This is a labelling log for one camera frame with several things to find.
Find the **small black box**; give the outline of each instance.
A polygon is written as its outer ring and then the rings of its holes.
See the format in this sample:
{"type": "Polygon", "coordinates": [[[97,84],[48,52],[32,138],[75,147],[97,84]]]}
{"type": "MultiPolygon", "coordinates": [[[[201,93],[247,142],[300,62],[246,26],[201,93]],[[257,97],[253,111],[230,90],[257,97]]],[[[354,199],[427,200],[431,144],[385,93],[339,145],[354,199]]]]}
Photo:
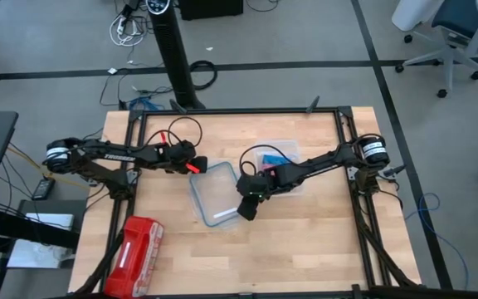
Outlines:
{"type": "Polygon", "coordinates": [[[236,16],[243,12],[243,0],[178,0],[183,20],[236,16]]]}

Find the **clear plastic container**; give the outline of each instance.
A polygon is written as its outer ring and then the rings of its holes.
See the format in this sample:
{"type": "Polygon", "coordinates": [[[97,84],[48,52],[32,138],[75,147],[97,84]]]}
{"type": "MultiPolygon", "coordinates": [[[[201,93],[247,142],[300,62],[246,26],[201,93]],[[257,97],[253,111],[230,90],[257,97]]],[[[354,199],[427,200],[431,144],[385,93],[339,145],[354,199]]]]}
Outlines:
{"type": "Polygon", "coordinates": [[[242,196],[237,192],[237,175],[229,162],[209,166],[205,174],[191,175],[189,183],[195,211],[208,227],[222,227],[237,219],[242,196]]]}
{"type": "MultiPolygon", "coordinates": [[[[296,140],[258,140],[256,145],[272,145],[279,149],[287,158],[295,163],[301,162],[300,159],[300,147],[296,140]]],[[[268,167],[289,163],[285,158],[281,156],[277,151],[268,147],[255,148],[254,155],[256,156],[256,168],[257,171],[266,169],[268,167]]],[[[300,185],[292,191],[284,194],[278,194],[274,196],[295,196],[304,192],[304,185],[300,185]]]]}

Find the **wooden table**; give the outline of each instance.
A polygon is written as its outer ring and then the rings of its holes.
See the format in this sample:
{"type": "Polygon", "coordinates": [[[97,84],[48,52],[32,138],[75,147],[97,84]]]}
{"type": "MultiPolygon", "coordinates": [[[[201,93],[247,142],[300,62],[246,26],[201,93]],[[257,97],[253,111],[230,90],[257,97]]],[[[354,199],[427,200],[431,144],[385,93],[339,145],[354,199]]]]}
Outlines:
{"type": "MultiPolygon", "coordinates": [[[[353,111],[359,135],[379,133],[373,108],[353,111]]],[[[103,138],[123,144],[128,115],[108,113],[103,138]]],[[[149,117],[146,135],[166,129],[176,118],[149,117]]],[[[210,163],[227,160],[236,168],[241,153],[258,140],[297,140],[302,158],[333,150],[339,143],[334,116],[329,114],[194,118],[204,131],[198,155],[206,155],[210,163]]],[[[198,128],[189,120],[180,120],[172,131],[193,143],[198,139],[198,128]]],[[[133,136],[136,145],[137,129],[133,136]]],[[[253,160],[253,154],[246,158],[253,160]]],[[[101,163],[111,168],[120,165],[101,163]]],[[[252,222],[242,219],[232,228],[208,228],[193,212],[187,176],[144,170],[135,215],[155,218],[165,227],[149,294],[343,291],[355,283],[366,289],[344,169],[308,179],[304,185],[300,196],[273,198],[261,204],[252,222]]],[[[380,185],[385,191],[396,192],[391,184],[380,185]]],[[[375,194],[373,201],[385,249],[409,278],[420,282],[398,201],[386,194],[375,194]]],[[[112,200],[103,199],[87,212],[70,291],[84,283],[104,254],[112,207],[112,200]]],[[[376,261],[372,248],[370,252],[376,261]]],[[[377,262],[373,269],[379,281],[377,262]]]]}

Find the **blue cable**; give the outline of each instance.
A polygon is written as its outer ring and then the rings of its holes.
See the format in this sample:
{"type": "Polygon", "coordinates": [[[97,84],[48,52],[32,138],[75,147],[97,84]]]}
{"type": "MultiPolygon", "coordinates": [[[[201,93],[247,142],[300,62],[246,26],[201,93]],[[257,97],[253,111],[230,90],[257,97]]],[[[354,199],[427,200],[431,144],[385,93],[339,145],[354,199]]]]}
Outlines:
{"type": "Polygon", "coordinates": [[[420,219],[422,220],[422,222],[425,224],[425,226],[427,227],[428,230],[430,230],[432,233],[434,233],[438,238],[440,238],[442,241],[444,241],[447,245],[449,245],[451,248],[453,248],[453,250],[455,250],[456,254],[458,254],[458,257],[461,259],[462,261],[462,266],[464,267],[464,273],[465,273],[465,277],[466,277],[466,280],[464,282],[464,290],[467,290],[468,289],[468,284],[470,282],[470,272],[468,270],[468,266],[466,264],[466,260],[464,259],[464,257],[462,256],[461,252],[456,249],[456,247],[451,244],[451,242],[447,241],[443,236],[441,236],[439,233],[435,232],[431,226],[429,225],[429,223],[427,223],[427,221],[425,220],[425,218],[423,217],[422,215],[422,212],[424,211],[436,211],[440,208],[440,198],[438,197],[438,195],[434,194],[434,193],[426,193],[426,194],[423,194],[419,201],[418,201],[418,210],[415,211],[415,212],[412,212],[410,213],[408,216],[405,217],[405,220],[408,220],[410,217],[412,217],[414,214],[418,213],[420,215],[420,219]],[[434,197],[435,199],[437,199],[437,206],[435,208],[422,208],[422,204],[423,204],[423,200],[425,199],[425,197],[427,195],[430,195],[432,197],[434,197]]]}
{"type": "Polygon", "coordinates": [[[144,107],[143,110],[147,111],[165,110],[164,105],[154,104],[150,101],[150,96],[141,96],[131,100],[129,102],[129,110],[133,110],[137,104],[142,104],[144,107]]]}

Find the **red clip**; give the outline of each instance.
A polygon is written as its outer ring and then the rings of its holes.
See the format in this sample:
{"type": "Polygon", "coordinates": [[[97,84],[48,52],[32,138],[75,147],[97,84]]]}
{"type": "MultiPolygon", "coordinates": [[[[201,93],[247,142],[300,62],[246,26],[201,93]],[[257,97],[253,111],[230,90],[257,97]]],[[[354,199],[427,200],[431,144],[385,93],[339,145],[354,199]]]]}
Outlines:
{"type": "Polygon", "coordinates": [[[200,169],[196,168],[195,166],[191,165],[190,163],[186,163],[186,167],[191,170],[194,174],[200,174],[200,169]]]}

